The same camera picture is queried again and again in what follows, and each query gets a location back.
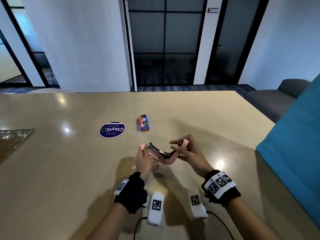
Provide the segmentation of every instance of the person's left hand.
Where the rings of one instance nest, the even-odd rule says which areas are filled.
[[[136,156],[136,172],[140,172],[140,177],[146,183],[148,181],[151,170],[156,170],[159,165],[156,159],[149,156],[149,148],[144,147],[143,151],[138,148],[137,156]]]

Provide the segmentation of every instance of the teal partition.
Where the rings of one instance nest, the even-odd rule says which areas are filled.
[[[257,151],[320,227],[320,75]]]

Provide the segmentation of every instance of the purple circular sticker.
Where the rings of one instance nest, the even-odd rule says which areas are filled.
[[[101,127],[100,135],[106,138],[116,137],[121,135],[125,128],[125,125],[121,122],[110,122]]]

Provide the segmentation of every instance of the wristband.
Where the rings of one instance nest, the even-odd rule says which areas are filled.
[[[114,202],[121,203],[129,214],[135,214],[147,202],[148,193],[144,189],[144,181],[140,175],[140,172],[135,172],[114,192],[116,195]]]
[[[211,202],[221,204],[223,207],[226,207],[230,200],[241,196],[236,183],[226,173],[219,170],[209,172],[201,187]]]

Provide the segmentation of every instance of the beige tabletop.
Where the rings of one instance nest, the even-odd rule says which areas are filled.
[[[320,239],[320,232],[256,146],[271,122],[234,91],[1,94],[0,130],[35,131],[0,165],[0,239],[84,239],[113,203],[120,182],[135,171],[138,146],[193,134],[209,163],[237,183],[242,199],[284,239]],[[147,114],[150,131],[136,120]],[[100,128],[118,121],[115,138]],[[144,220],[137,239],[231,239],[214,216],[192,219],[188,193],[203,179],[183,161],[161,166],[146,184],[165,195],[162,225]],[[205,202],[242,239],[225,209]],[[133,239],[146,209],[130,215],[120,239]]]

